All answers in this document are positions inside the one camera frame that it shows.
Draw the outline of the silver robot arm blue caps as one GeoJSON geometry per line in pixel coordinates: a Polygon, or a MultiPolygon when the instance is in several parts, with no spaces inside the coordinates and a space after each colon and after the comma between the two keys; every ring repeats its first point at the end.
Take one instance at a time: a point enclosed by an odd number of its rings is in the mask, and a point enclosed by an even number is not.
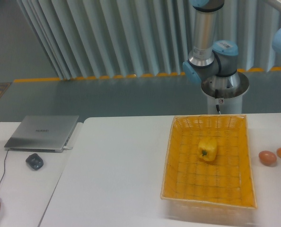
{"type": "Polygon", "coordinates": [[[281,62],[281,0],[192,0],[192,47],[183,68],[203,81],[200,70],[222,69],[220,56],[237,57],[237,67],[270,71],[281,62]]]}

